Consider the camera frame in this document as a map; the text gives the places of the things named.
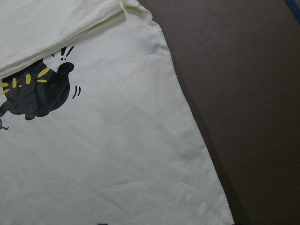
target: wrinkled fabric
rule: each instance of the wrinkled fabric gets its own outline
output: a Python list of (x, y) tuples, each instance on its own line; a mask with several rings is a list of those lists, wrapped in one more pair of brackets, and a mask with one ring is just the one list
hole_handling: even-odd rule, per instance
[(1, 224), (233, 224), (149, 11), (1, 4)]

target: brown table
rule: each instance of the brown table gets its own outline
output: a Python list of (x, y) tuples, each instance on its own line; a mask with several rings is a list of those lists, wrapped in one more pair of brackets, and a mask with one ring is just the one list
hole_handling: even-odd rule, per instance
[(236, 223), (300, 224), (300, 24), (283, 0), (140, 0)]

